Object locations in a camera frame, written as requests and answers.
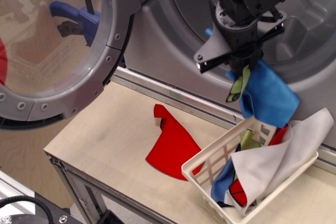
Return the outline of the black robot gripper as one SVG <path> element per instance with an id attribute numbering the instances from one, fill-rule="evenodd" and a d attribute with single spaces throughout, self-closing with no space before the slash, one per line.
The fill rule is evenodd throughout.
<path id="1" fill-rule="evenodd" d="M 238 26 L 228 16 L 215 17 L 212 34 L 194 55 L 199 71 L 205 73 L 221 64 L 230 66 L 237 76 L 242 76 L 246 67 L 253 70 L 263 57 L 263 43 L 285 30 L 285 16 L 276 22 L 270 19 L 263 16 Z"/>

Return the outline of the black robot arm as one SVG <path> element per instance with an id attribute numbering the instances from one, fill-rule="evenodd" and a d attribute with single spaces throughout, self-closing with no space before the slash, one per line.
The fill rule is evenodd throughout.
<path id="1" fill-rule="evenodd" d="M 208 0 L 212 34 L 194 55 L 201 73 L 221 64 L 240 76 L 256 68 L 263 44 L 284 32 L 286 14 L 276 6 L 285 0 Z"/>

